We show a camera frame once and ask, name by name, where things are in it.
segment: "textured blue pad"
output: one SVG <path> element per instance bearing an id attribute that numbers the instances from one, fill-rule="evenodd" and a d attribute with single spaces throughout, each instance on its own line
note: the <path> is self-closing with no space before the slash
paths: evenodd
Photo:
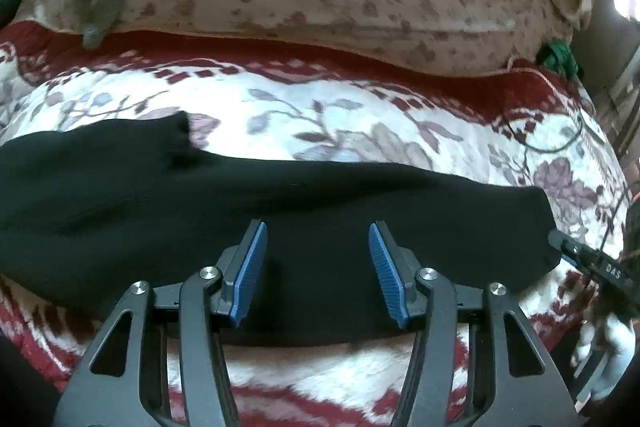
<path id="1" fill-rule="evenodd" d="M 375 223 L 369 227 L 369 253 L 378 274 L 389 316 L 404 330 L 409 321 L 404 299 L 404 285 Z"/>
<path id="2" fill-rule="evenodd" d="M 231 306 L 229 318 L 235 328 L 238 327 L 249 311 L 266 250 L 267 225 L 260 223 L 234 284 L 234 303 Z"/>

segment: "bedsheet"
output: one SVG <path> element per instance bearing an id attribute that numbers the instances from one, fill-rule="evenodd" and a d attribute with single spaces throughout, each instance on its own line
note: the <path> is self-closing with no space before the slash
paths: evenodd
<path id="1" fill-rule="evenodd" d="M 34 22 L 0 32 L 0 144 L 41 130 L 184 110 L 191 140 L 215 153 L 279 160 L 396 162 L 545 190 L 560 230 L 599 247 L 624 178 L 608 144 L 576 133 L 572 87 L 516 60 L 477 77 L 415 73 L 302 44 L 155 32 L 109 36 L 100 51 Z M 605 251 L 623 247 L 626 208 Z M 562 261 L 519 295 L 546 347 L 582 318 L 594 288 Z M 62 391 L 99 324 L 0 276 L 0 328 Z M 465 400 L 468 327 L 460 325 L 450 416 Z M 388 425 L 413 335 L 305 348 L 225 350 L 244 425 Z M 174 418 L 184 419 L 177 346 Z"/>

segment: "silver screw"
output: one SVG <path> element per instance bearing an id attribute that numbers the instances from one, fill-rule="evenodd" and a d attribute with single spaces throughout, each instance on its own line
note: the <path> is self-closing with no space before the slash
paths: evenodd
<path id="1" fill-rule="evenodd" d="M 200 277 L 203 279 L 213 279 L 218 276 L 218 268 L 215 266 L 205 266 L 200 270 Z"/>
<path id="2" fill-rule="evenodd" d="M 149 289 L 149 285 L 145 281 L 134 282 L 131 286 L 129 286 L 129 291 L 133 293 L 133 295 L 143 294 L 148 289 Z"/>
<path id="3" fill-rule="evenodd" d="M 507 288 L 505 288 L 504 285 L 500 284 L 499 282 L 492 282 L 489 285 L 489 289 L 494 295 L 504 295 L 505 293 L 507 293 Z"/>
<path id="4" fill-rule="evenodd" d="M 420 268 L 418 275 L 421 279 L 424 279 L 426 281 L 433 281 L 438 276 L 438 272 L 436 272 L 436 270 L 434 270 L 433 268 Z"/>

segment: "gloved hand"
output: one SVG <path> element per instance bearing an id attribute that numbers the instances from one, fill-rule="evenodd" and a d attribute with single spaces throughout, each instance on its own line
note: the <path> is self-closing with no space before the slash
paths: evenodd
<path id="1" fill-rule="evenodd" d="M 636 352 L 636 333 L 630 321 L 627 324 L 622 323 L 613 313 L 609 313 L 605 319 L 597 320 L 596 325 L 592 321 L 585 321 L 580 329 L 580 340 L 572 355 L 572 367 L 578 367 L 587 359 L 596 338 L 605 341 L 610 355 L 609 362 L 591 390 L 591 399 L 597 401 L 609 396 L 622 378 Z"/>

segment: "floral blanket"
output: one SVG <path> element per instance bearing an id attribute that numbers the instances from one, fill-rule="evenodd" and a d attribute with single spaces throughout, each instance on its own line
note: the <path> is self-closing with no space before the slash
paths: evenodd
<path id="1" fill-rule="evenodd" d="M 184 110 L 196 146 L 278 160 L 396 162 L 478 182 L 545 190 L 558 228 L 599 247 L 624 185 L 608 144 L 584 127 L 560 78 L 517 60 L 443 77 L 302 44 L 129 32 L 98 52 L 34 22 L 0 32 L 0 144 L 42 130 Z M 561 149 L 556 153 L 536 150 Z M 615 217 L 605 250 L 622 249 Z M 564 261 L 520 296 L 548 348 L 593 296 Z M 60 391 L 98 324 L 0 277 L 0 329 Z M 450 415 L 462 410 L 468 327 L 460 325 Z M 229 346 L 244 425 L 388 425 L 412 335 L 295 349 Z M 172 410 L 184 419 L 176 346 Z"/>

